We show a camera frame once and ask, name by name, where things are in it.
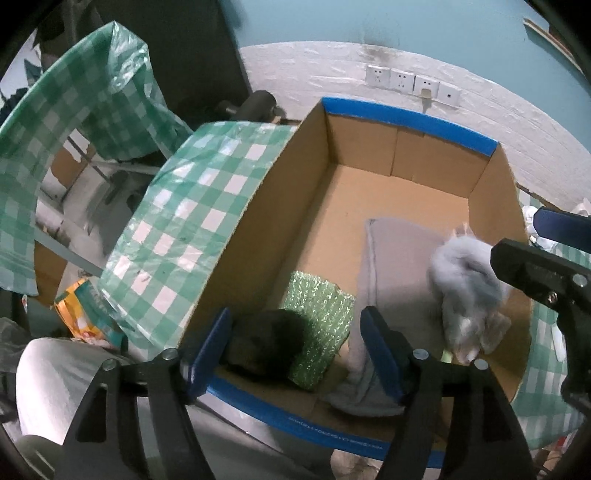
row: white brick wall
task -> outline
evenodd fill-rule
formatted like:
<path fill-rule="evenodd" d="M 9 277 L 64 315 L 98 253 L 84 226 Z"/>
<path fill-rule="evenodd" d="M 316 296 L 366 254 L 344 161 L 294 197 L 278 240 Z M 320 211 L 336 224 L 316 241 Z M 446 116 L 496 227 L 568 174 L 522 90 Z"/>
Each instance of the white brick wall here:
<path fill-rule="evenodd" d="M 543 111 L 468 70 L 393 48 L 328 41 L 240 49 L 253 90 L 268 90 L 288 118 L 303 119 L 322 96 L 367 99 L 424 112 L 503 143 L 517 182 L 570 210 L 591 198 L 591 154 Z M 457 108 L 367 87 L 365 66 L 426 75 L 462 89 Z"/>

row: black rabbit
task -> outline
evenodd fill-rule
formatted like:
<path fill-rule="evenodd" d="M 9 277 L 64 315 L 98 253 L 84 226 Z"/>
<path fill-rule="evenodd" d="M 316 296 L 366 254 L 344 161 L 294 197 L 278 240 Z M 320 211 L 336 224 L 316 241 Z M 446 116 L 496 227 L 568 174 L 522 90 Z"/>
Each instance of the black rabbit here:
<path fill-rule="evenodd" d="M 222 356 L 230 370 L 253 380 L 285 380 L 304 348 L 306 320 L 291 310 L 266 310 L 237 318 Z"/>

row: green checkered plastic sheet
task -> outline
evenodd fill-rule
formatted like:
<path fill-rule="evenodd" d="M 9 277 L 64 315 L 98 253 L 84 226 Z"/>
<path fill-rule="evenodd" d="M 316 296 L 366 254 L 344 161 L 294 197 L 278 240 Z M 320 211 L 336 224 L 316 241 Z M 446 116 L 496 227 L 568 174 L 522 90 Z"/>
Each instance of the green checkered plastic sheet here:
<path fill-rule="evenodd" d="M 246 206 L 294 131 L 206 124 L 154 177 L 98 283 L 136 355 L 178 346 Z"/>
<path fill-rule="evenodd" d="M 518 190 L 521 206 L 541 207 L 541 203 Z M 591 268 L 589 254 L 558 244 L 553 253 Z M 584 417 L 560 395 L 566 377 L 566 361 L 559 362 L 554 350 L 551 327 L 557 313 L 534 302 L 530 324 L 531 347 L 527 368 L 511 406 L 518 417 L 530 449 L 541 448 L 581 426 Z"/>
<path fill-rule="evenodd" d="M 189 137 L 150 65 L 146 44 L 112 22 L 77 43 L 0 127 L 0 287 L 37 295 L 37 194 L 55 153 L 78 128 L 106 159 L 168 158 Z"/>

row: screw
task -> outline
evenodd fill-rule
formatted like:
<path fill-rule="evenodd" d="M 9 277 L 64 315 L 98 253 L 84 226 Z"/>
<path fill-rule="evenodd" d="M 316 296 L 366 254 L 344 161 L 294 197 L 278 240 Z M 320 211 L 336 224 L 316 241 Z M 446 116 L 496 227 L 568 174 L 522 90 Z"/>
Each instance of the screw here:
<path fill-rule="evenodd" d="M 550 305 L 554 305 L 558 300 L 558 295 L 555 291 L 551 291 L 548 293 L 548 298 L 546 299 Z"/>
<path fill-rule="evenodd" d="M 488 368 L 488 363 L 486 360 L 483 360 L 482 358 L 477 358 L 476 360 L 474 360 L 474 366 L 478 370 L 486 370 Z"/>
<path fill-rule="evenodd" d="M 109 358 L 108 360 L 105 360 L 100 367 L 105 372 L 108 372 L 109 370 L 113 370 L 114 368 L 116 368 L 117 365 L 119 365 L 119 362 L 117 360 L 115 360 L 114 358 Z"/>
<path fill-rule="evenodd" d="M 429 352 L 422 348 L 417 348 L 416 350 L 413 350 L 413 357 L 417 360 L 426 360 L 429 358 Z"/>
<path fill-rule="evenodd" d="M 167 348 L 160 354 L 165 360 L 174 360 L 178 357 L 178 350 L 176 348 Z"/>
<path fill-rule="evenodd" d="M 587 285 L 587 277 L 581 275 L 580 273 L 575 273 L 573 275 L 573 282 L 575 285 L 578 285 L 579 287 L 583 288 Z"/>

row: wall socket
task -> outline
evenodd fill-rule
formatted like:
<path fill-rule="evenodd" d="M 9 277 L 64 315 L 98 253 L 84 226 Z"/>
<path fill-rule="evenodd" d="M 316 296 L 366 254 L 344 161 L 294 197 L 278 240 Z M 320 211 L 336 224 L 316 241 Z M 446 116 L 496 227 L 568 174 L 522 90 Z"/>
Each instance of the wall socket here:
<path fill-rule="evenodd" d="M 454 85 L 440 83 L 439 80 L 376 65 L 365 66 L 365 83 L 370 87 L 396 90 L 450 106 L 458 105 L 462 92 Z"/>
<path fill-rule="evenodd" d="M 370 87 L 388 88 L 390 84 L 390 69 L 367 65 L 365 67 L 365 83 Z"/>
<path fill-rule="evenodd" d="M 408 72 L 390 70 L 390 89 L 401 93 L 412 93 L 414 87 L 414 75 Z"/>
<path fill-rule="evenodd" d="M 417 75 L 414 80 L 413 93 L 419 97 L 437 99 L 439 91 L 439 81 Z"/>
<path fill-rule="evenodd" d="M 461 90 L 447 83 L 439 84 L 436 101 L 450 106 L 457 106 L 460 101 Z"/>

